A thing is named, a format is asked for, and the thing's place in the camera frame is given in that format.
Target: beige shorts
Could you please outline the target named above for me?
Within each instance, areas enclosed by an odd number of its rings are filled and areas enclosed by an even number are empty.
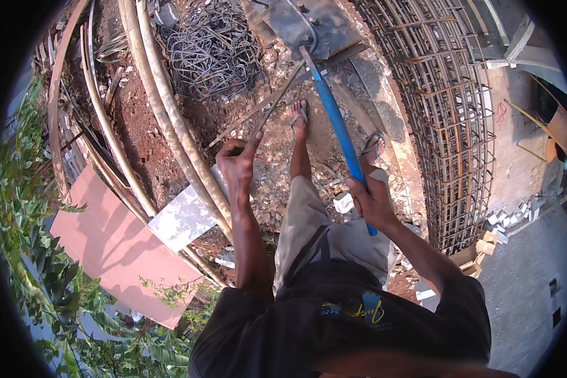
[[[370,177],[385,182],[388,187],[388,176],[384,170],[375,170]],[[309,242],[321,225],[328,226],[324,232],[329,231],[331,258],[354,261],[363,265],[385,288],[388,273],[396,257],[391,240],[380,231],[376,236],[371,237],[365,221],[357,219],[356,215],[355,219],[343,224],[331,222],[313,183],[306,177],[297,176],[290,184],[287,212],[283,218],[278,248],[275,252],[274,294],[284,284],[284,277],[301,248]],[[306,261],[300,263],[298,270],[309,262],[320,259],[318,253],[313,256],[316,248],[317,243],[311,247],[305,258]]]

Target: rebar cage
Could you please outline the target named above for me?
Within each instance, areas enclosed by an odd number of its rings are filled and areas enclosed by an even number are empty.
[[[493,111],[477,35],[457,0],[351,1],[401,89],[430,242],[449,256],[478,237],[493,179]]]

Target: concrete floor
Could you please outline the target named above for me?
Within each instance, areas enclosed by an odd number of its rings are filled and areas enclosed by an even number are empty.
[[[491,322],[489,367],[528,377],[550,344],[553,312],[567,310],[567,216],[560,206],[485,256],[478,277]],[[550,281],[560,285],[552,298]]]

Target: sandal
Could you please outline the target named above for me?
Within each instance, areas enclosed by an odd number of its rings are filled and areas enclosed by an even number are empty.
[[[385,135],[382,134],[381,132],[375,131],[371,133],[371,135],[368,137],[368,140],[365,142],[365,147],[363,147],[363,151],[361,152],[361,154],[359,154],[359,158],[361,158],[365,154],[372,152],[376,148],[376,159],[374,159],[374,161],[378,160],[378,158],[380,157],[380,152],[378,151],[378,141],[376,141],[376,143],[374,143],[373,146],[368,147],[369,143],[372,141],[375,135],[378,136],[378,138],[380,138],[382,141],[385,141]]]
[[[302,108],[302,101],[306,102],[306,112],[305,110]],[[309,112],[309,102],[306,100],[301,100],[301,108],[298,109],[298,113],[296,113],[296,115],[294,117],[292,117],[292,119],[289,122],[289,128],[292,130],[292,142],[296,143],[296,132],[294,131],[294,123],[296,122],[296,120],[298,119],[299,116],[302,116],[305,119],[305,127],[309,126],[309,119],[306,116],[306,114]]]

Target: blue pipe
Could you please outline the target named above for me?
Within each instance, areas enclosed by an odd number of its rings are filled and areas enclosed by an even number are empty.
[[[355,155],[355,147],[353,147],[353,143],[351,142],[351,136],[349,135],[345,122],[342,119],[340,109],[338,108],[338,105],[336,105],[336,101],[334,100],[332,91],[329,90],[328,84],[320,77],[320,75],[317,75],[317,77],[319,79],[316,79],[314,82],[315,89],[318,91],[319,97],[324,104],[325,113],[328,115],[329,121],[334,129],[334,133],[338,138],[340,149],[342,150],[342,154],[345,156],[345,160],[349,166],[349,172],[351,173],[351,176],[361,181],[361,184],[365,187],[366,184],[363,179],[361,166],[359,165],[359,159],[357,159],[357,155]],[[377,233],[376,229],[367,222],[366,225],[368,226],[369,235],[371,237],[375,236]]]

